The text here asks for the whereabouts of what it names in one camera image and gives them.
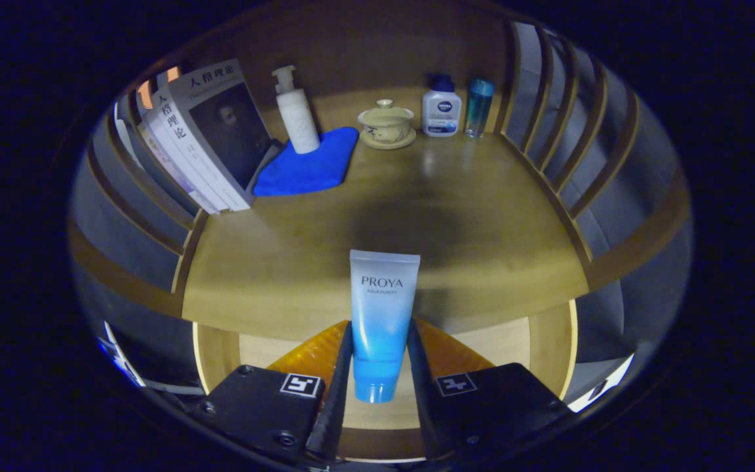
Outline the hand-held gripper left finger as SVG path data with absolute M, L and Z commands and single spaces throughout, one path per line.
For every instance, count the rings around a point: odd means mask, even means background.
M 191 405 L 191 416 L 240 448 L 279 463 L 335 463 L 353 328 L 341 321 L 273 368 L 242 364 Z

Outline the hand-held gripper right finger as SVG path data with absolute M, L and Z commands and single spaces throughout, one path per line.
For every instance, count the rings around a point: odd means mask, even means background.
M 449 356 L 437 329 L 413 321 L 408 354 L 423 451 L 429 463 L 500 463 L 557 436 L 574 412 L 527 368 L 461 366 L 437 376 Z

